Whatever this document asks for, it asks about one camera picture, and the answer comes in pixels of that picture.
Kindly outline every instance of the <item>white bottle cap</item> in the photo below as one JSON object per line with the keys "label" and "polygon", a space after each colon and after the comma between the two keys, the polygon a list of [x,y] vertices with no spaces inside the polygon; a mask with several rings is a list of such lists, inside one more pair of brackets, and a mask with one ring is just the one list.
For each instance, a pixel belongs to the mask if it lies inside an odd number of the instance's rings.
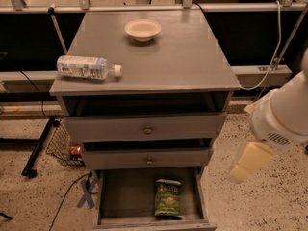
{"label": "white bottle cap", "polygon": [[115,76],[115,77],[120,77],[120,76],[122,76],[122,66],[121,66],[121,65],[115,65],[114,76]]}

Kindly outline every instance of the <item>bowl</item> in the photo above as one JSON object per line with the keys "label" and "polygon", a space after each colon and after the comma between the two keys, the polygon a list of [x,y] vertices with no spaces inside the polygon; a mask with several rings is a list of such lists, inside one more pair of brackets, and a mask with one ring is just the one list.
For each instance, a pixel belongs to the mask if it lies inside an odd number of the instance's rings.
{"label": "bowl", "polygon": [[147,42],[161,32],[161,25],[150,19],[137,19],[125,25],[125,32],[135,41]]}

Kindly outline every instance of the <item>water bottle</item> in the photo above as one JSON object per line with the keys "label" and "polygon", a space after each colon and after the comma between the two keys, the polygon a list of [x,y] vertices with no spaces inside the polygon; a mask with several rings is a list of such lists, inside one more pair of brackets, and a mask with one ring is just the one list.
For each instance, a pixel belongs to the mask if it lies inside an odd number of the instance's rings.
{"label": "water bottle", "polygon": [[121,65],[99,57],[63,55],[57,60],[57,69],[63,76],[95,80],[122,75]]}

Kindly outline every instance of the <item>green chip bag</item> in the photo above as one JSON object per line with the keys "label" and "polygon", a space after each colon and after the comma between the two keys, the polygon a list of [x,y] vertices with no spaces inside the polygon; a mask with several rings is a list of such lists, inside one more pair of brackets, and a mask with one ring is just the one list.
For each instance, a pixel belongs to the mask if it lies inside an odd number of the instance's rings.
{"label": "green chip bag", "polygon": [[181,183],[174,180],[156,181],[155,216],[181,216],[180,188]]}

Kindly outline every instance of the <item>drawer handle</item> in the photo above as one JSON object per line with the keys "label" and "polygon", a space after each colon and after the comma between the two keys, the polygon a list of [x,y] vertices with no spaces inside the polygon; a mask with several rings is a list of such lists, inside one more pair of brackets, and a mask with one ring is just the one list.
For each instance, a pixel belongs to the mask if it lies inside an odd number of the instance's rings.
{"label": "drawer handle", "polygon": [[146,135],[152,134],[152,128],[151,128],[150,126],[146,126],[146,127],[144,128],[144,133],[145,133]]}
{"label": "drawer handle", "polygon": [[151,166],[151,165],[153,164],[152,159],[151,159],[151,158],[148,158],[148,159],[146,160],[146,164],[149,165],[149,166]]}

